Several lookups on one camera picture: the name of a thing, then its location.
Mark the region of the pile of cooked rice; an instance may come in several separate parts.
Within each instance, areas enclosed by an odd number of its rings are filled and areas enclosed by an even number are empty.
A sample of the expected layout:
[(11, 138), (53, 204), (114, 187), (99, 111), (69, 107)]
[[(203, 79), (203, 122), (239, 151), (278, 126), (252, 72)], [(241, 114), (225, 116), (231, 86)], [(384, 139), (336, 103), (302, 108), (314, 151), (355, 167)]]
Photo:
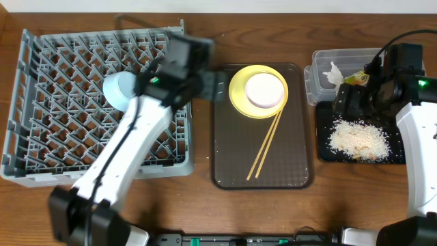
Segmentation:
[(364, 121), (334, 121), (328, 147), (334, 154), (345, 154), (360, 161), (385, 161), (392, 150), (389, 134), (383, 128)]

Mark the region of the blue bowl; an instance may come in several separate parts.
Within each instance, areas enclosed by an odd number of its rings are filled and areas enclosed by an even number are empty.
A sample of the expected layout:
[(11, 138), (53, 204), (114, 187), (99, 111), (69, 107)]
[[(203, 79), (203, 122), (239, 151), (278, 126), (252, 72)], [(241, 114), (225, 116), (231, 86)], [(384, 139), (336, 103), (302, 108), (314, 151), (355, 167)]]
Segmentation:
[(115, 109), (126, 112), (135, 96), (136, 76), (127, 71), (110, 74), (104, 78), (102, 89), (107, 102)]

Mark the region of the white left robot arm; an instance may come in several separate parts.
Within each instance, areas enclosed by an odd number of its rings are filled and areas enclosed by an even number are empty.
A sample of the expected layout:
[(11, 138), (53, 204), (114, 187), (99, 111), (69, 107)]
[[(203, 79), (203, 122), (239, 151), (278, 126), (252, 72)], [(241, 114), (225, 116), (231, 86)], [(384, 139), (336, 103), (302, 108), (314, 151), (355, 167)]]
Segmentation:
[(131, 90), (126, 113), (103, 151), (67, 191), (48, 199), (53, 236), (67, 245), (147, 245), (150, 235), (119, 212), (127, 192), (176, 110), (192, 98), (223, 98), (227, 75), (199, 71), (182, 79), (170, 74), (118, 72), (104, 79), (104, 92)]

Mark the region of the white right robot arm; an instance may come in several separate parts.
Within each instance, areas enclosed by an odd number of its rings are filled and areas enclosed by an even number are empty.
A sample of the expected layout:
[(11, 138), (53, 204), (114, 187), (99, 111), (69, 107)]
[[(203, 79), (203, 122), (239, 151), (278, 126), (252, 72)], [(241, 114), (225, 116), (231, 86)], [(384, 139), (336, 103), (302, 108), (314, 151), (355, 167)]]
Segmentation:
[(335, 111), (343, 115), (395, 119), (408, 174), (408, 211), (403, 221), (382, 229), (347, 228), (344, 245), (436, 244), (436, 80), (403, 75), (371, 87), (340, 86)]

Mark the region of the black waste tray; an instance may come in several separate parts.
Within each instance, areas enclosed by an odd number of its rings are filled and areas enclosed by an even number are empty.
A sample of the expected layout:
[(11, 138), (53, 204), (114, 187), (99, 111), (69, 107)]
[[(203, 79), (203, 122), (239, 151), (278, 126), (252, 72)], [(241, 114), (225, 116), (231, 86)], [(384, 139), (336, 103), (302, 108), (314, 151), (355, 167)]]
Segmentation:
[[(330, 136), (334, 133), (335, 123), (340, 121), (340, 116), (333, 112), (332, 102), (322, 101), (315, 106), (316, 119), (316, 135), (318, 139), (318, 156), (323, 161), (328, 162), (342, 162), (342, 163), (371, 163), (370, 160), (362, 161), (353, 159), (344, 152), (333, 150), (330, 147)], [(404, 145), (401, 140), (401, 135), (397, 127), (387, 127), (383, 125), (376, 125), (382, 130), (389, 145), (389, 155), (375, 163), (381, 164), (404, 164)]]

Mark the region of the grey dishwasher rack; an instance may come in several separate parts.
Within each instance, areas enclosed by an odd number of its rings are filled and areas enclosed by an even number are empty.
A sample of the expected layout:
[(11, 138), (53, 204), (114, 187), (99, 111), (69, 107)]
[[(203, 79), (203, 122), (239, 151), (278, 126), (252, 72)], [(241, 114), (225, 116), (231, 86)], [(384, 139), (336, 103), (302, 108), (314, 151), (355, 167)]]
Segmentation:
[(35, 36), (24, 31), (5, 130), (1, 177), (25, 187), (69, 185), (97, 159), (122, 119), (104, 78), (140, 72), (184, 26)]

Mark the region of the yellow plate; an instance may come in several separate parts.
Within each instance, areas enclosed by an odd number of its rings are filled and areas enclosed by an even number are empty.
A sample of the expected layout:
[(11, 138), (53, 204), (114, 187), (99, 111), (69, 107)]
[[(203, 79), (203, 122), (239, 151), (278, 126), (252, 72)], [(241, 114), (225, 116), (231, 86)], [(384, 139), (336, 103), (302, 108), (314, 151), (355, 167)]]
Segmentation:
[[(285, 89), (285, 94), (283, 100), (277, 106), (269, 109), (262, 109), (253, 105), (247, 99), (244, 93), (246, 82), (253, 75), (259, 73), (273, 74), (281, 80)], [(229, 99), (236, 110), (242, 115), (254, 119), (269, 118), (278, 114), (278, 112), (284, 108), (289, 96), (288, 86), (285, 78), (279, 73), (279, 71), (265, 65), (250, 65), (239, 69), (239, 71), (237, 71), (230, 81), (228, 92)]]

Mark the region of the yellow green snack wrapper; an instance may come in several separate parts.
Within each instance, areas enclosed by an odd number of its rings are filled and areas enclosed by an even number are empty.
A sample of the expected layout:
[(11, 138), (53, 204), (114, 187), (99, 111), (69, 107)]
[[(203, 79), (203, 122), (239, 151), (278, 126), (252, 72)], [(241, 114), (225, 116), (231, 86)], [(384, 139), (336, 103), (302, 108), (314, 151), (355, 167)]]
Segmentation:
[(355, 72), (353, 75), (344, 79), (345, 83), (350, 85), (366, 85), (369, 80), (369, 75), (364, 71)]

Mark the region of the crumpled white tissue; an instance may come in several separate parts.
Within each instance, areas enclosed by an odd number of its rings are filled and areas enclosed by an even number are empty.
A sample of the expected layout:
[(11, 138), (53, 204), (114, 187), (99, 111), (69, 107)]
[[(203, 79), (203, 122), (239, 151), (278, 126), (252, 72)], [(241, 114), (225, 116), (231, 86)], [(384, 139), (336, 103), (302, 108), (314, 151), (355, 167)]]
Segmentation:
[(326, 76), (329, 83), (335, 86), (335, 94), (338, 95), (340, 86), (345, 83), (345, 78), (343, 77), (340, 69), (338, 69), (338, 67), (335, 65), (333, 61), (330, 64), (331, 64), (330, 71), (323, 72), (322, 74)]

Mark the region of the clear plastic bin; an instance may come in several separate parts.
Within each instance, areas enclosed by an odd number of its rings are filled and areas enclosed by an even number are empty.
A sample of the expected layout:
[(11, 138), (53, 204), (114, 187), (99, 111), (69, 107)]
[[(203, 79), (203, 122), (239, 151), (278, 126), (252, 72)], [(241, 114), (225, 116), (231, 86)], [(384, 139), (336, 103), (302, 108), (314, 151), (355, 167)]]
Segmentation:
[(333, 101), (336, 96), (335, 85), (330, 83), (324, 72), (331, 71), (331, 62), (338, 67), (344, 77), (363, 70), (372, 61), (379, 48), (331, 49), (315, 51), (312, 64), (304, 69), (307, 102), (316, 106), (321, 101)]

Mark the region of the upper wooden chopstick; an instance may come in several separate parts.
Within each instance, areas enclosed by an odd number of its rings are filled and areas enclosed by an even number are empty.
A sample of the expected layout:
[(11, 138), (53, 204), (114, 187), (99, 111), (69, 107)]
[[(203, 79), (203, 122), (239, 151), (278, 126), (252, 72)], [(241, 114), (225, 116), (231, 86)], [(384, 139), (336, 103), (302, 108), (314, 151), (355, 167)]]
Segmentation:
[(255, 157), (255, 160), (251, 166), (251, 169), (246, 177), (246, 180), (249, 181), (251, 179), (251, 176), (253, 174), (253, 171), (257, 167), (257, 164), (259, 163), (259, 167), (257, 169), (257, 172), (255, 174), (255, 177), (258, 178), (260, 171), (262, 170), (262, 166), (264, 164), (266, 155), (269, 151), (270, 145), (272, 143), (272, 139), (274, 137), (274, 134), (276, 132), (279, 120), (281, 119), (282, 111), (278, 112), (278, 114), (275, 115), (274, 120), (272, 121), (272, 124), (270, 125), (270, 128), (268, 129), (268, 132), (266, 133), (266, 136), (262, 142), (262, 145), (257, 153), (257, 156)]

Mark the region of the dark brown serving tray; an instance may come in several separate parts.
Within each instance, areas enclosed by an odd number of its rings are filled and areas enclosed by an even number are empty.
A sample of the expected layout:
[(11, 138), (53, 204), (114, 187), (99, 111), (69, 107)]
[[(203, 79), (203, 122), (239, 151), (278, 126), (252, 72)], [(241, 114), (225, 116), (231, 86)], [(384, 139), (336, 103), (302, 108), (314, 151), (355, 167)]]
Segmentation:
[(304, 189), (313, 182), (311, 125), (302, 69), (295, 64), (271, 67), (285, 78), (289, 98), (258, 178), (259, 163), (246, 180), (273, 119), (246, 117), (229, 98), (213, 106), (211, 179), (220, 189)]

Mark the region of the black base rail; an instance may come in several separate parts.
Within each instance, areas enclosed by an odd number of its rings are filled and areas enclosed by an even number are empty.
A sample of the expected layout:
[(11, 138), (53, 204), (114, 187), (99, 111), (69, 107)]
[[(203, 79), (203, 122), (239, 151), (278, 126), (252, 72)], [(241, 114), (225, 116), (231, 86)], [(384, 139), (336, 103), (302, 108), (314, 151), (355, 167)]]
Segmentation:
[(147, 245), (152, 246), (267, 246), (267, 245), (338, 245), (338, 233), (322, 232), (303, 227), (289, 234), (206, 234), (166, 231), (151, 236)]

